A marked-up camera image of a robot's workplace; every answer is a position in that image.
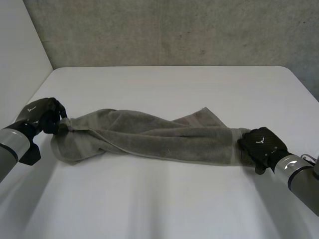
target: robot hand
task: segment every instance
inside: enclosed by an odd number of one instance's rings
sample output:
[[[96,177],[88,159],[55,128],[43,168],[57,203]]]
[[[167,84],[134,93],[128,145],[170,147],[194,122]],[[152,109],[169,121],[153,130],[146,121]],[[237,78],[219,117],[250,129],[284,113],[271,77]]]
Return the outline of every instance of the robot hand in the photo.
[[[60,117],[67,117],[64,106],[55,98],[43,98],[26,105],[16,122],[34,127],[36,134],[41,131],[57,134],[57,122],[60,121]]]
[[[243,134],[238,143],[255,162],[257,174],[263,174],[268,167],[274,171],[279,160],[291,155],[286,145],[266,127]]]
[[[13,147],[19,142],[18,139],[25,139],[21,142],[22,146],[19,148],[23,148],[24,145],[28,144],[26,146],[27,151],[21,153],[16,152],[17,160],[27,165],[35,164],[41,158],[41,155],[38,146],[33,143],[33,138],[41,131],[57,134],[57,123],[61,118],[66,117],[64,106],[55,98],[43,98],[26,105],[18,115],[15,123],[4,129],[7,130],[5,132],[5,137],[7,138],[8,135],[10,135],[10,130],[11,135],[14,133],[14,137],[20,134],[20,138],[15,140],[12,145]]]

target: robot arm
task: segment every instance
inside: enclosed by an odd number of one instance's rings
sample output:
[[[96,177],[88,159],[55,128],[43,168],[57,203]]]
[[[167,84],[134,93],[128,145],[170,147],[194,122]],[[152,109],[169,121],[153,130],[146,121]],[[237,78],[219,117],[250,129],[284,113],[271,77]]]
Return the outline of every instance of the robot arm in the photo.
[[[266,127],[243,134],[239,145],[256,164],[256,173],[270,167],[308,208],[319,216],[319,163],[311,165],[288,152],[286,145]]]
[[[60,117],[67,117],[64,106],[44,98],[25,106],[15,123],[0,130],[0,182],[18,162],[33,165],[41,158],[33,138],[41,131],[57,134]]]

